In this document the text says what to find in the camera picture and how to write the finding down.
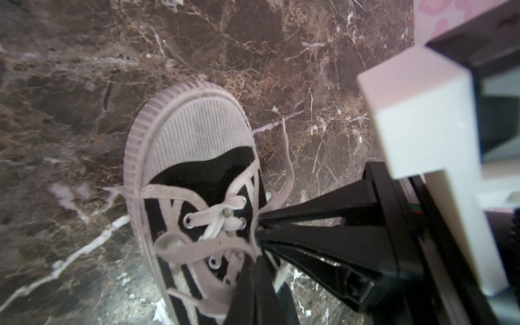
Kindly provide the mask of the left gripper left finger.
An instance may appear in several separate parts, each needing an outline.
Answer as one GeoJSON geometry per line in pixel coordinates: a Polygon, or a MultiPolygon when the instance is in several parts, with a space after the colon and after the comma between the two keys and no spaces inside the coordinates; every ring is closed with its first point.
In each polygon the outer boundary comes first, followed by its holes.
{"type": "Polygon", "coordinates": [[[250,257],[246,257],[224,321],[225,325],[253,325],[255,323],[254,275],[254,261],[250,257]]]}

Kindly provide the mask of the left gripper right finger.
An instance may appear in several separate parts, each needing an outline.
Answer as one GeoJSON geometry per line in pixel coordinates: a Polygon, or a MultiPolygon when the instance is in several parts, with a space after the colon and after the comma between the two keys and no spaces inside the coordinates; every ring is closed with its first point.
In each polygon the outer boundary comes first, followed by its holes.
{"type": "Polygon", "coordinates": [[[263,257],[255,262],[255,324],[300,324],[290,288],[283,284],[275,290],[268,263],[263,257]]]}

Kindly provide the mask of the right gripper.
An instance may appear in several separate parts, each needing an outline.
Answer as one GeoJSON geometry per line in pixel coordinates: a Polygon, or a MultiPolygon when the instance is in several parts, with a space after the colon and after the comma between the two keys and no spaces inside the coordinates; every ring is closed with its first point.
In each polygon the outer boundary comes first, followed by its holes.
{"type": "Polygon", "coordinates": [[[368,162],[363,178],[261,214],[272,229],[257,232],[258,244],[368,313],[366,324],[498,324],[424,181],[411,177],[412,204],[383,162],[368,162]],[[380,209],[388,232],[376,227],[380,209]],[[336,217],[346,227],[273,228],[336,217]]]}

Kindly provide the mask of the white shoelace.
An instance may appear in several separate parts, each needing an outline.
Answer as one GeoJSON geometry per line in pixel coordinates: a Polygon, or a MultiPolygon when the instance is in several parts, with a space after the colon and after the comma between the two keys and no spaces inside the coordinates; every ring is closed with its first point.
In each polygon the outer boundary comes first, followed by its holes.
{"type": "Polygon", "coordinates": [[[255,231],[263,213],[279,209],[292,192],[295,174],[289,155],[287,130],[282,130],[287,177],[281,191],[264,207],[259,205],[259,162],[253,161],[227,187],[226,195],[209,206],[191,190],[148,185],[144,195],[157,199],[162,216],[181,222],[160,235],[154,252],[169,267],[186,266],[202,298],[193,297],[176,283],[167,294],[217,321],[227,317],[236,282],[246,257],[260,256],[255,231]]]}

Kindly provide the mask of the black white sneaker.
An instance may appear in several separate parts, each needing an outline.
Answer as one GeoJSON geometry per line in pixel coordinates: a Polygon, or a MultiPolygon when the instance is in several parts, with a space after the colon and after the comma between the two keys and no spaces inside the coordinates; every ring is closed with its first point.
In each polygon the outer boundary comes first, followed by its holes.
{"type": "Polygon", "coordinates": [[[295,173],[266,196],[255,138],[227,90],[192,81],[157,93],[128,134],[123,189],[135,239],[178,324],[222,324],[260,214],[279,209],[295,173]]]}

